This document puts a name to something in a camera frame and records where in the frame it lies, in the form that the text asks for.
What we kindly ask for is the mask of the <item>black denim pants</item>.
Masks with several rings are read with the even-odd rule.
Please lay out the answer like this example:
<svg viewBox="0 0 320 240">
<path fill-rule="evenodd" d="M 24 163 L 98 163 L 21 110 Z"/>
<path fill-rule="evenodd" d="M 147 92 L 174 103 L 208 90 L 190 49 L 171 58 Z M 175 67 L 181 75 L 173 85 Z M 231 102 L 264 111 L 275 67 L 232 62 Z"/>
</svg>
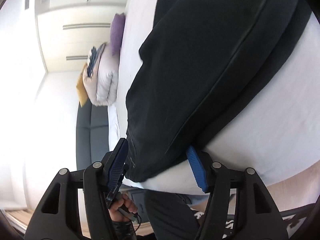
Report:
<svg viewBox="0 0 320 240">
<path fill-rule="evenodd" d="M 126 96 L 127 177 L 203 149 L 280 70 L 310 15 L 306 0 L 157 0 Z"/>
</svg>

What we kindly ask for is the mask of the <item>dark grey headboard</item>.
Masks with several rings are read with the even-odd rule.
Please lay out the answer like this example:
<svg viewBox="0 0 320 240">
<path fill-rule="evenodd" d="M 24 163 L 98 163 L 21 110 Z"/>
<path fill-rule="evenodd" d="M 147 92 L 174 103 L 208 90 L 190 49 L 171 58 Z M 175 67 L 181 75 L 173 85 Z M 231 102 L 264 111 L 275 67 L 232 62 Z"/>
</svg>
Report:
<svg viewBox="0 0 320 240">
<path fill-rule="evenodd" d="M 76 166 L 78 170 L 101 161 L 109 151 L 107 107 L 87 101 L 78 107 L 76 121 Z"/>
</svg>

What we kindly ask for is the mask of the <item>yellow pillow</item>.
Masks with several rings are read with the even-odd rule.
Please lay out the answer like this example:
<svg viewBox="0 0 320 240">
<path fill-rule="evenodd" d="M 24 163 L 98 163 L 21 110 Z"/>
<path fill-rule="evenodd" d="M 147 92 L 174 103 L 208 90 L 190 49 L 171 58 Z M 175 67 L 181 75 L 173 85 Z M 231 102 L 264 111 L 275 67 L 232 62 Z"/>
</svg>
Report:
<svg viewBox="0 0 320 240">
<path fill-rule="evenodd" d="M 76 91 L 77 91 L 80 107 L 83 107 L 88 100 L 88 95 L 87 95 L 86 89 L 84 87 L 84 82 L 82 79 L 82 76 L 83 76 L 86 68 L 87 68 L 87 63 L 84 64 L 82 71 L 77 79 L 77 83 L 76 83 Z"/>
</svg>

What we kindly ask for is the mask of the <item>folded grey duvet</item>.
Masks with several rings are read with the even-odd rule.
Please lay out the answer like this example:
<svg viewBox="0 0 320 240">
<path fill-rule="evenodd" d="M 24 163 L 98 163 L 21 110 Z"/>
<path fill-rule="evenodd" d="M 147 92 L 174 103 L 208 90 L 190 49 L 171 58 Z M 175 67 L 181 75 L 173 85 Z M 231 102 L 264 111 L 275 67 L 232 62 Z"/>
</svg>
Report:
<svg viewBox="0 0 320 240">
<path fill-rule="evenodd" d="M 82 76 L 88 98 L 95 106 L 110 106 L 117 97 L 119 54 L 112 55 L 111 46 L 105 44 L 95 63 L 92 76 L 87 77 L 87 68 Z"/>
</svg>

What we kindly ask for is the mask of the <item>white bed mattress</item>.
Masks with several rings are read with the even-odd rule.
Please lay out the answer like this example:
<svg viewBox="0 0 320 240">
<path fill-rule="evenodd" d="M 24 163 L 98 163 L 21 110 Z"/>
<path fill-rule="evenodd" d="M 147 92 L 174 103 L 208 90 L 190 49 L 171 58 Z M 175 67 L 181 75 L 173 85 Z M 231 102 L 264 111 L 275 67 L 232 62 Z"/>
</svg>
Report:
<svg viewBox="0 0 320 240">
<path fill-rule="evenodd" d="M 127 129 L 125 98 L 142 66 L 157 0 L 127 0 L 116 102 L 108 111 L 109 147 Z M 231 168 L 253 167 L 266 185 L 288 183 L 319 161 L 319 21 L 311 14 L 279 72 L 205 147 Z"/>
</svg>

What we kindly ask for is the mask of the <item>folded blue jeans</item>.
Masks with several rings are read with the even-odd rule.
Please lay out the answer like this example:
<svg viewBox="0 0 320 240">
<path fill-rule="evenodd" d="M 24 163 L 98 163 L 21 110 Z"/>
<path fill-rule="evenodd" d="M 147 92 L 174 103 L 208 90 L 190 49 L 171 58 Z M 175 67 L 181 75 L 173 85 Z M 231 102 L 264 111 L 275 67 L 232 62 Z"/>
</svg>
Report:
<svg viewBox="0 0 320 240">
<path fill-rule="evenodd" d="M 101 44 L 99 46 L 99 48 L 97 49 L 95 46 L 93 46 L 88 54 L 87 57 L 87 77 L 91 77 L 92 73 L 93 73 L 93 69 L 95 66 L 95 63 L 98 59 L 98 56 L 100 55 L 100 53 L 104 50 L 105 48 L 105 43 Z"/>
</svg>

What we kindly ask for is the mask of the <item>purple pillow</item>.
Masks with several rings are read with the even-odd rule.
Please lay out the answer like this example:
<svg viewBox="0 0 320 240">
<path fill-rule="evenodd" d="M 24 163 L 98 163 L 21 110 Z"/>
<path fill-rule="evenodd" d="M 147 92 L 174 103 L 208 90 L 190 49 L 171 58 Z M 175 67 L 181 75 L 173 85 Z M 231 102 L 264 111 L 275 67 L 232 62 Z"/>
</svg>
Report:
<svg viewBox="0 0 320 240">
<path fill-rule="evenodd" d="M 125 27 L 125 14 L 115 14 L 110 29 L 110 46 L 112 55 L 120 53 Z"/>
</svg>

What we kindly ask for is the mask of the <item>cream wardrobe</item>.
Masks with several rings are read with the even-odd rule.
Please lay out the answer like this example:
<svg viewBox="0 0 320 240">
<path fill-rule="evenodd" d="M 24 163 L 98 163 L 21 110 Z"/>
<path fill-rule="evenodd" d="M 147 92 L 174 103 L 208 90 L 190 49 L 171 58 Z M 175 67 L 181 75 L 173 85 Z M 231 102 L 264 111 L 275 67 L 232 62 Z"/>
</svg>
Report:
<svg viewBox="0 0 320 240">
<path fill-rule="evenodd" d="M 110 40 L 115 14 L 127 0 L 25 0 L 35 18 L 40 57 L 48 73 L 79 70 L 92 46 Z"/>
</svg>

